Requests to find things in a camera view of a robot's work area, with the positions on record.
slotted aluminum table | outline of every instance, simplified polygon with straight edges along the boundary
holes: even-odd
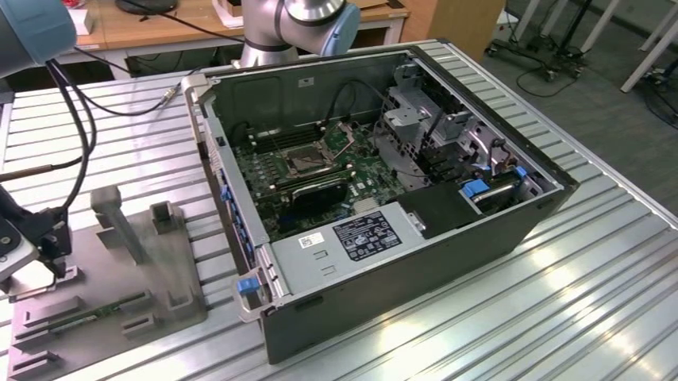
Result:
[[[123,210],[176,202],[190,219],[210,315],[200,325],[64,377],[95,379],[673,379],[678,374],[678,220],[449,44],[419,44],[582,183],[558,215],[506,257],[351,332],[268,365],[256,324],[240,322],[235,266],[182,99],[143,117],[95,110],[100,143],[71,212],[95,224],[87,191],[120,184]],[[98,83],[119,110],[154,104],[182,74]],[[3,111],[3,170],[57,163],[80,142],[56,90]],[[32,210],[61,203],[77,168],[4,184]],[[8,362],[11,306],[0,305]]]

warning label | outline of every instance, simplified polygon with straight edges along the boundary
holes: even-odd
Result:
[[[382,212],[356,218],[334,229],[343,248],[355,261],[364,260],[403,243]]]

white stand leg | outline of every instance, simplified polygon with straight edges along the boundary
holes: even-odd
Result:
[[[670,8],[669,13],[666,14],[665,18],[662,19],[659,25],[655,28],[655,31],[653,34],[650,34],[650,37],[645,41],[643,46],[639,47],[639,50],[643,52],[647,52],[647,49],[650,49],[650,46],[655,43],[657,39],[662,34],[666,34],[666,30],[669,29],[671,23],[674,22],[675,15],[678,14],[678,2],[675,5]]]
[[[530,4],[527,4],[527,9],[525,14],[522,15],[521,22],[518,23],[517,31],[515,31],[515,38],[519,41],[522,38],[522,34],[526,32],[527,25],[530,24],[531,17],[534,16],[534,11],[537,10],[537,7],[539,6],[539,2],[542,0],[531,0]]]
[[[555,23],[558,22],[558,18],[561,18],[562,11],[565,10],[565,6],[570,0],[559,0],[558,4],[555,5],[555,8],[551,12],[551,17],[549,18],[547,24],[543,26],[542,29],[542,36],[549,36],[553,31],[553,27],[555,26]]]
[[[403,34],[403,24],[404,24],[403,18],[391,20],[391,25],[388,26],[386,36],[383,37],[384,45],[391,45],[400,42],[400,35]]]
[[[674,25],[670,27],[669,32],[661,39],[659,43],[657,44],[655,48],[650,52],[650,54],[645,57],[645,60],[642,64],[638,66],[638,68],[634,71],[634,74],[629,77],[629,80],[626,81],[625,85],[622,86],[622,91],[625,93],[629,93],[630,90],[634,88],[635,84],[638,83],[639,79],[643,78],[645,73],[647,73],[650,67],[655,63],[657,59],[659,58],[661,54],[665,52],[666,48],[669,47],[669,44],[675,39],[675,36],[678,36],[678,21],[674,22]]]
[[[111,61],[114,64],[123,66],[124,69],[130,70],[127,67],[127,52],[124,50],[107,50],[104,51],[104,57],[107,61]],[[111,66],[111,72],[114,73],[115,79],[130,79],[130,73],[126,73],[116,67]]]
[[[601,37],[601,33],[603,32],[605,27],[610,23],[610,18],[613,18],[614,11],[617,10],[617,6],[619,5],[621,0],[613,0],[607,6],[607,9],[605,10],[603,16],[598,20],[598,24],[595,24],[595,27],[593,28],[591,34],[589,34],[589,38],[583,42],[582,45],[582,52],[586,54],[589,50],[591,50],[591,47],[595,44],[595,41],[598,40],[598,37]]]

circuit board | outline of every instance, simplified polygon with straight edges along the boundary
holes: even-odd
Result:
[[[380,206],[404,193],[391,168],[374,149],[366,125],[330,125],[319,140],[272,152],[235,149],[259,216],[272,241],[351,217],[362,208]],[[294,194],[319,184],[342,184],[327,208],[318,204],[292,209]]]

black cable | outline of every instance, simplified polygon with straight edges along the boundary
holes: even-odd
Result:
[[[506,21],[509,21],[509,29],[511,30],[511,35],[509,36],[509,44],[518,45],[521,41],[517,40],[517,31],[513,28],[511,13],[509,13],[509,0],[506,0],[505,12],[506,12]]]
[[[517,85],[518,87],[521,88],[521,90],[523,90],[526,93],[529,93],[530,95],[535,96],[535,97],[539,97],[539,98],[553,98],[555,97],[558,94],[562,93],[562,91],[565,89],[567,89],[577,81],[578,81],[578,78],[575,78],[567,85],[565,85],[563,87],[561,87],[555,92],[550,93],[550,94],[538,94],[538,93],[534,93],[531,91],[529,91],[529,89],[526,89],[521,83],[521,79],[522,77],[525,77],[526,75],[534,73],[535,71],[541,70],[542,67],[537,67],[529,71],[526,71],[525,73],[522,73],[521,75],[518,75],[517,77]]]
[[[143,58],[143,57],[134,57],[136,60],[142,60],[142,61],[147,61],[147,62],[152,62],[155,60],[158,60],[158,57],[160,57],[160,53],[158,53],[152,58]]]
[[[174,67],[172,67],[172,69],[170,69],[168,73],[174,73],[176,71],[176,69],[179,68],[179,65],[182,64],[183,53],[184,53],[184,51],[182,50],[182,52],[179,53],[178,62],[174,64]]]
[[[238,131],[238,127],[244,126],[246,129],[250,128],[250,122],[248,121],[239,121],[231,126],[231,129],[228,131],[228,140],[232,140],[235,136],[235,132]]]
[[[678,114],[678,109],[670,104],[669,99],[665,98],[662,93],[655,89],[655,87],[651,87],[653,92],[655,93],[657,97],[661,99],[661,101],[669,106],[670,110],[674,112],[674,114]]]
[[[172,69],[170,69],[168,71],[163,71],[160,69],[158,69],[156,67],[151,66],[148,63],[144,63],[142,62],[139,59],[139,57],[130,57],[132,60],[135,60],[135,62],[138,64],[140,64],[143,67],[147,67],[148,69],[151,69],[152,71],[155,71],[158,74],[170,74],[172,72],[176,71],[178,67],[179,67],[179,64],[182,63],[182,58],[183,58],[183,53],[184,51],[180,51],[179,52],[179,57],[178,57],[178,62],[174,64],[174,67]]]
[[[412,176],[412,177],[429,177],[429,175],[415,175],[414,173],[408,173],[406,171],[400,171],[398,168],[394,168],[392,169],[394,171],[396,171],[398,173],[402,173],[403,175],[407,175],[407,176]]]
[[[441,121],[443,120],[443,116],[445,116],[445,108],[441,106],[441,110],[438,114],[435,114],[434,123],[431,124],[429,131],[426,131],[426,134],[422,137],[422,145],[425,145],[426,140],[431,137],[431,135],[434,135],[434,131],[438,128]]]
[[[549,66],[545,61],[539,60],[537,57],[529,56],[526,53],[521,52],[519,50],[514,50],[514,49],[511,49],[509,47],[502,47],[502,49],[507,50],[509,52],[511,52],[517,56],[525,57],[525,58],[538,62],[543,67]]]
[[[654,88],[654,86],[653,86],[650,83],[647,83],[647,87],[651,87],[653,92],[654,92],[657,95],[659,95],[659,92],[657,91],[657,89]],[[673,129],[678,129],[678,125],[675,125],[675,123],[674,123],[674,122],[671,122],[670,120],[667,120],[667,119],[665,118],[665,116],[662,116],[662,115],[659,114],[659,112],[658,112],[658,111],[653,108],[653,106],[651,106],[651,104],[650,104],[650,94],[651,94],[651,92],[650,92],[650,91],[647,91],[647,90],[642,90],[642,93],[643,93],[645,107],[647,108],[647,110],[651,112],[651,114],[653,114],[653,115],[654,115],[654,116],[655,116],[655,117],[657,117],[657,118],[658,118],[662,122],[665,122],[665,124],[666,124],[666,125],[669,125]]]
[[[88,56],[90,58],[94,58],[95,60],[98,60],[99,62],[103,62],[104,64],[107,64],[108,66],[112,66],[115,67],[116,69],[119,70],[123,70],[126,73],[131,74],[131,71],[127,70],[123,66],[120,66],[119,64],[116,63],[112,63],[111,61],[108,60],[104,60],[103,58],[95,56],[92,53],[84,51],[83,49],[80,49],[77,46],[73,47],[73,50],[81,54],[84,54],[86,56]]]
[[[674,74],[675,69],[678,68],[678,59],[675,59],[670,65],[666,67],[665,72],[662,73],[662,76],[669,79],[670,76]]]
[[[224,38],[226,40],[231,40],[231,41],[236,41],[239,43],[244,43],[244,40],[240,40],[238,37],[231,37],[231,36],[224,36],[222,33],[216,33],[216,32],[211,32],[208,31],[207,29],[204,28],[200,28],[198,25],[194,25],[191,24],[190,22],[182,20],[180,18],[178,17],[174,17],[166,13],[160,13],[160,12],[156,12],[155,10],[152,10],[151,8],[148,8],[147,6],[143,6],[142,4],[139,4],[138,2],[134,2],[132,0],[120,0],[122,2],[126,2],[127,4],[131,4],[134,5],[136,8],[142,8],[143,10],[146,10],[150,14],[154,14],[156,16],[160,16],[160,17],[164,17],[164,18],[168,18],[170,20],[178,22],[179,24],[182,25],[186,25],[188,28],[194,28],[196,29],[198,31],[203,32],[203,33],[207,33],[215,37],[219,37],[219,38]]]
[[[342,85],[339,85],[339,87],[336,88],[336,91],[335,91],[335,94],[332,96],[332,99],[331,99],[331,103],[330,103],[330,109],[327,111],[327,115],[326,115],[326,119],[323,120],[323,125],[328,125],[330,124],[330,120],[331,120],[331,117],[334,116],[334,113],[335,113],[335,108],[336,108],[336,101],[339,100],[339,96],[342,95],[342,92],[343,92],[343,89],[347,88],[348,85],[352,85],[354,83],[356,84],[360,84],[363,85],[367,89],[370,89],[370,91],[386,102],[386,103],[390,103],[390,106],[395,109],[395,105],[392,104],[392,102],[388,100],[388,98],[386,98],[386,96],[382,94],[382,92],[376,89],[375,86],[372,86],[370,83],[364,82],[362,79],[348,79],[344,83],[342,83]],[[355,103],[356,103],[356,97],[354,97],[352,99],[352,103],[351,103],[351,108],[355,106]]]
[[[188,72],[187,76],[194,74],[200,69],[203,69],[203,68],[196,67],[195,69],[192,69]],[[179,83],[167,91],[167,93],[162,96],[158,103],[150,109],[142,110],[142,111],[135,111],[131,113],[123,113],[120,111],[111,110],[110,108],[107,108],[103,105],[100,105],[99,103],[96,103],[92,100],[92,98],[90,98],[86,95],[86,93],[83,93],[83,91],[80,91],[80,88],[73,83],[71,83],[71,86],[73,87],[75,93],[79,94],[79,96],[81,96],[87,100],[87,102],[90,102],[98,109],[104,110],[108,114],[118,115],[119,117],[139,117],[139,116],[146,115],[146,114],[154,112],[155,110],[158,110],[160,107],[163,107],[172,100],[172,98],[179,90],[179,87],[182,87],[182,81],[179,81]]]
[[[71,98],[69,92],[64,85],[64,79],[60,76],[59,69],[56,65],[53,65],[56,61],[51,60],[45,63],[45,67],[49,71],[49,75],[52,75],[53,82],[59,88],[59,92],[64,97],[65,105],[69,109],[71,116],[73,117],[75,128],[77,129],[77,134],[80,136],[80,145],[83,148],[83,156],[80,162],[80,171],[77,173],[77,177],[75,178],[73,189],[64,201],[64,204],[60,207],[61,213],[68,213],[68,208],[73,204],[75,198],[80,194],[80,188],[83,187],[83,182],[86,181],[87,175],[87,166],[90,164],[90,142],[87,141],[87,132],[83,127],[83,121],[80,120],[80,116],[77,114],[77,109],[75,108],[73,99]]]
[[[64,67],[61,66],[61,64],[56,60],[52,62],[52,66],[53,66],[53,68],[56,68],[59,76],[63,79],[61,84],[64,86],[68,86],[69,84],[75,83],[75,81],[69,77],[69,74],[65,71]],[[98,134],[99,134],[99,131],[96,129],[95,117],[92,116],[92,110],[90,108],[90,105],[87,104],[86,97],[83,96],[83,94],[79,91],[76,91],[75,95],[77,96],[77,99],[80,100],[80,103],[81,103],[83,109],[84,109],[84,113],[87,114],[87,118],[90,119],[90,129],[91,129],[90,154],[92,154],[92,152],[95,151],[96,137],[98,137]]]

